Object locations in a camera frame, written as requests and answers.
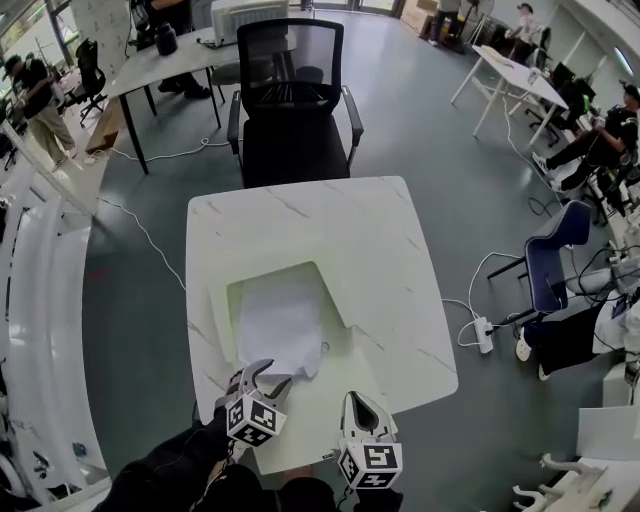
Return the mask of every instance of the black shirt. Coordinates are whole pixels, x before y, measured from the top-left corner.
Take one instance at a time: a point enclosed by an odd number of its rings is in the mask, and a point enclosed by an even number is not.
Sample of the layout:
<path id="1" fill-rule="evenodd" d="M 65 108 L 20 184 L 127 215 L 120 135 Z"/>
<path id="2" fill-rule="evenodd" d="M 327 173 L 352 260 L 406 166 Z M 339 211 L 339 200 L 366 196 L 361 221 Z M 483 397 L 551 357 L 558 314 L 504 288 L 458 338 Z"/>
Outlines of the black shirt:
<path id="1" fill-rule="evenodd" d="M 638 145 L 638 115 L 624 107 L 614 107 L 607 112 L 604 129 L 616 139 L 622 139 L 625 151 L 633 151 Z"/>
<path id="2" fill-rule="evenodd" d="M 182 35 L 191 30 L 193 24 L 191 15 L 191 0 L 182 2 L 156 10 L 151 6 L 151 0 L 147 0 L 147 12 L 149 13 L 149 23 L 152 28 L 169 23 L 176 31 L 177 35 Z"/>
<path id="3" fill-rule="evenodd" d="M 13 85 L 15 86 L 18 94 L 22 91 L 32 90 L 40 80 L 44 80 L 49 76 L 47 67 L 40 59 L 28 59 L 22 71 L 18 76 L 13 79 Z M 29 102 L 22 109 L 24 117 L 31 119 L 38 114 L 44 107 L 46 107 L 53 93 L 51 92 L 51 86 L 47 83 L 42 89 L 34 94 Z"/>

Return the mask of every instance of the chair armrest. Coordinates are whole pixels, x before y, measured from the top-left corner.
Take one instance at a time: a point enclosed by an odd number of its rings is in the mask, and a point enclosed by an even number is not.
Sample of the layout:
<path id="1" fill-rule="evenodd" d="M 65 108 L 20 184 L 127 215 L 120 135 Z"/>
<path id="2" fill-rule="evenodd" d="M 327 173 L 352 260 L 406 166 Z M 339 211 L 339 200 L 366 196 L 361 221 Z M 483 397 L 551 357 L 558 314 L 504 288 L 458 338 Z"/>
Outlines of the chair armrest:
<path id="1" fill-rule="evenodd" d="M 347 112 L 349 112 L 349 119 L 351 120 L 351 144 L 357 146 L 360 144 L 360 137 L 364 133 L 364 127 L 362 121 L 360 121 L 360 114 L 358 114 L 358 108 L 356 102 L 353 101 L 351 91 L 346 85 L 342 86 L 342 96 L 344 97 L 344 103 L 347 106 Z"/>
<path id="2" fill-rule="evenodd" d="M 240 91 L 233 93 L 231 108 L 229 109 L 229 127 L 227 128 L 227 140 L 231 144 L 234 155 L 240 153 L 238 145 L 238 127 L 240 124 Z"/>

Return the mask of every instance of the power strip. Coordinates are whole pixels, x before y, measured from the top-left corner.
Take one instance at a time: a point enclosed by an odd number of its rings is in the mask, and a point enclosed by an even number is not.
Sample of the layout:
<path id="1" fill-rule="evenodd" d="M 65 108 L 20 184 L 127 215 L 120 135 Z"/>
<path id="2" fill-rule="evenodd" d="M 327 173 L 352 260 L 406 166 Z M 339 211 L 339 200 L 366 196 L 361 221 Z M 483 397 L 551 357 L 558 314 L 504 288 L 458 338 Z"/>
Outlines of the power strip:
<path id="1" fill-rule="evenodd" d="M 493 326 L 485 317 L 477 318 L 473 323 L 478 338 L 478 347 L 482 354 L 488 354 L 493 350 L 493 340 L 491 339 L 491 329 Z"/>

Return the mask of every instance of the white cable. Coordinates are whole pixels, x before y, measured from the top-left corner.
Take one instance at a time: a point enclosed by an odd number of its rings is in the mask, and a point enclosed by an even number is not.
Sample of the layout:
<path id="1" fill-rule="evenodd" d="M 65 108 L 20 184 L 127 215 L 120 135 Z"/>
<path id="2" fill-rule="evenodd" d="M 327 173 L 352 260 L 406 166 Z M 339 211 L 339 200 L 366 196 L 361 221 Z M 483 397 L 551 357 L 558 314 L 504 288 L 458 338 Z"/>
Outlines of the white cable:
<path id="1" fill-rule="evenodd" d="M 507 120 L 507 140 L 509 141 L 509 144 L 511 144 L 511 147 L 518 154 L 518 156 L 520 158 L 522 158 L 525 162 L 527 162 L 527 164 L 529 165 L 529 167 L 533 171 L 533 174 L 535 174 L 536 176 L 538 176 L 540 178 L 540 181 L 542 181 L 542 183 L 544 183 L 545 186 L 549 190 L 551 190 L 551 192 L 553 193 L 553 195 L 556 198 L 556 201 L 558 201 L 558 203 L 560 203 L 560 196 L 556 193 L 555 190 L 553 190 L 551 188 L 551 185 L 549 185 L 547 183 L 547 181 L 542 176 L 540 176 L 540 174 L 538 173 L 538 169 L 535 166 L 535 164 L 533 162 L 531 162 L 528 158 L 525 158 L 524 156 L 522 156 L 522 153 L 520 153 L 520 151 L 518 151 L 518 148 L 516 148 L 516 145 L 511 140 L 511 122 L 509 121 L 509 112 L 507 111 L 507 99 L 504 96 L 502 97 L 502 102 L 504 103 L 504 117 Z"/>
<path id="2" fill-rule="evenodd" d="M 461 347 L 472 347 L 474 345 L 480 345 L 481 343 L 478 341 L 476 343 L 460 343 L 460 336 L 462 336 L 463 331 L 469 327 L 470 325 L 473 325 L 474 323 L 476 323 L 475 320 L 469 322 L 468 324 L 466 324 L 462 329 L 460 329 L 460 332 L 458 333 L 458 345 L 460 345 Z"/>
<path id="3" fill-rule="evenodd" d="M 480 265 L 478 265 L 478 268 L 475 272 L 475 274 L 473 274 L 473 277 L 471 278 L 471 283 L 469 284 L 469 295 L 468 295 L 468 303 L 465 303 L 461 300 L 458 299 L 442 299 L 442 302 L 451 302 L 453 304 L 460 304 L 461 306 L 464 306 L 465 308 L 467 308 L 469 310 L 469 312 L 471 313 L 471 315 L 473 316 L 473 320 L 471 322 L 469 322 L 468 324 L 466 324 L 462 329 L 460 329 L 460 332 L 458 333 L 458 345 L 460 345 L 461 347 L 471 347 L 473 345 L 480 345 L 480 343 L 460 343 L 460 337 L 462 336 L 462 332 L 469 327 L 470 325 L 473 325 L 475 323 L 475 321 L 480 318 L 480 315 L 478 315 L 478 313 L 476 313 L 473 310 L 473 307 L 471 306 L 471 289 L 473 288 L 473 282 L 476 280 L 476 277 L 478 276 L 478 273 L 480 272 L 480 269 L 482 268 L 482 265 L 484 265 L 484 262 L 487 261 L 491 256 L 502 256 L 504 258 L 512 258 L 514 260 L 519 260 L 520 257 L 519 256 L 514 256 L 513 254 L 503 254 L 501 252 L 491 252 L 489 254 L 487 254 L 482 261 L 480 262 Z M 511 313 L 507 318 L 513 316 L 516 313 Z M 504 327 L 504 325 L 501 324 L 494 324 L 495 327 Z"/>
<path id="4" fill-rule="evenodd" d="M 195 153 L 198 153 L 199 151 L 202 151 L 204 148 L 206 147 L 223 147 L 223 146 L 228 146 L 231 143 L 230 142 L 221 142 L 219 144 L 209 144 L 209 139 L 207 137 L 204 137 L 202 140 L 200 140 L 200 147 L 196 148 L 196 149 L 192 149 L 191 151 L 183 151 L 182 153 L 176 153 L 175 155 L 159 155 L 159 156 L 154 156 L 152 158 L 147 158 L 145 159 L 145 162 L 153 162 L 154 160 L 160 160 L 162 158 L 176 158 L 178 156 L 185 156 L 185 155 L 193 155 Z M 134 160 L 134 161 L 138 161 L 137 158 L 133 157 L 133 156 L 129 156 L 126 153 L 123 153 L 122 151 L 118 151 L 115 148 L 111 148 L 115 153 L 118 153 L 119 155 L 122 155 L 124 157 L 127 157 L 129 160 Z"/>
<path id="5" fill-rule="evenodd" d="M 178 275 L 178 273 L 173 270 L 173 268 L 171 268 L 171 265 L 169 265 L 169 262 L 167 261 L 167 258 L 165 257 L 164 253 L 158 248 L 158 246 L 156 244 L 153 243 L 153 240 L 151 240 L 151 236 L 149 235 L 149 232 L 144 229 L 144 226 L 142 224 L 140 224 L 140 221 L 138 220 L 138 217 L 136 216 L 135 213 L 131 213 L 129 210 L 127 210 L 124 206 L 116 204 L 116 203 L 112 203 L 111 201 L 107 201 L 106 199 L 103 199 L 101 197 L 98 197 L 99 201 L 102 201 L 103 203 L 107 203 L 110 204 L 111 206 L 115 206 L 116 208 L 120 208 L 124 213 L 126 213 L 127 215 L 131 215 L 135 220 L 136 223 L 138 224 L 138 227 L 144 231 L 144 234 L 147 235 L 147 239 L 149 240 L 149 243 L 151 244 L 151 247 L 153 247 L 156 251 L 158 251 L 160 253 L 160 256 L 162 256 L 162 259 L 164 260 L 164 264 L 167 266 L 167 268 L 171 271 L 171 273 L 176 276 L 176 279 L 178 280 L 178 282 L 180 283 L 180 286 L 182 286 L 182 289 L 186 292 L 187 288 L 184 285 L 184 283 L 182 282 L 182 279 L 180 278 L 180 276 Z"/>
<path id="6" fill-rule="evenodd" d="M 145 159 L 145 162 L 153 162 L 154 160 L 160 160 L 160 159 L 166 159 L 166 158 L 176 158 L 179 156 L 186 156 L 186 155 L 193 155 L 195 153 L 198 153 L 200 151 L 202 151 L 204 148 L 221 148 L 224 146 L 229 146 L 231 143 L 230 142 L 220 142 L 220 143 L 209 143 L 209 139 L 207 137 L 204 137 L 203 139 L 200 140 L 200 147 L 196 148 L 196 149 L 192 149 L 190 151 L 183 151 L 182 153 L 176 153 L 175 155 L 158 155 L 158 156 L 154 156 L 151 158 L 147 158 Z M 126 153 L 123 153 L 122 151 L 118 151 L 115 148 L 111 148 L 111 151 L 113 151 L 114 153 L 118 153 L 119 155 L 124 156 L 125 158 L 128 158 L 131 161 L 134 162 L 138 162 L 139 160 L 131 155 L 127 155 Z M 109 153 L 107 153 L 107 151 L 104 151 L 102 149 L 98 149 L 96 151 L 94 151 L 93 153 L 91 153 L 91 155 L 89 155 L 88 158 L 93 158 L 94 162 L 97 162 L 99 160 L 102 160 L 102 158 L 95 158 L 95 155 L 98 153 L 104 153 L 105 157 L 103 158 L 108 158 Z"/>
<path id="7" fill-rule="evenodd" d="M 471 310 L 471 308 L 467 305 L 466 302 L 462 302 L 458 299 L 442 299 L 442 302 L 452 302 L 454 304 L 460 304 L 469 310 L 469 312 L 473 315 L 473 318 L 476 318 L 476 314 Z"/>
<path id="8" fill-rule="evenodd" d="M 480 272 L 480 269 L 482 268 L 482 265 L 484 265 L 484 262 L 487 261 L 491 256 L 502 256 L 503 258 L 511 258 L 511 259 L 514 259 L 514 260 L 519 260 L 520 259 L 520 256 L 514 256 L 513 254 L 503 254 L 501 252 L 490 252 L 480 262 L 480 265 L 478 265 L 478 270 L 476 270 L 476 273 L 473 274 L 473 278 L 471 279 L 471 284 L 469 285 L 468 304 L 469 304 L 469 309 L 471 310 L 471 313 L 473 313 L 475 315 L 475 318 L 480 318 L 480 316 L 473 310 L 473 306 L 471 306 L 471 288 L 473 288 L 473 282 L 476 280 L 476 277 L 478 276 L 478 272 Z"/>

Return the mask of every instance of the white shelf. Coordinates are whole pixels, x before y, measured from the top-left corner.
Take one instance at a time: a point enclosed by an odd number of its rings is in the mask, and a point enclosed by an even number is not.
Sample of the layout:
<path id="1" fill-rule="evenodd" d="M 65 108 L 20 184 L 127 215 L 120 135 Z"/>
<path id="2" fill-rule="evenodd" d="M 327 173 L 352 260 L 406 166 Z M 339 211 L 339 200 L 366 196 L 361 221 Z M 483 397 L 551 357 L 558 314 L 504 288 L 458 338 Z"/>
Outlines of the white shelf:
<path id="1" fill-rule="evenodd" d="M 82 283 L 90 228 L 59 236 L 51 273 L 51 345 L 64 433 L 87 449 L 82 462 L 106 469 L 93 428 L 82 353 Z"/>
<path id="2" fill-rule="evenodd" d="M 51 268 L 61 211 L 58 197 L 31 209 L 20 222 L 11 270 L 7 388 L 19 458 L 29 479 L 37 479 L 34 450 L 51 466 L 46 478 L 32 485 L 66 482 L 84 488 L 64 432 L 50 335 Z"/>

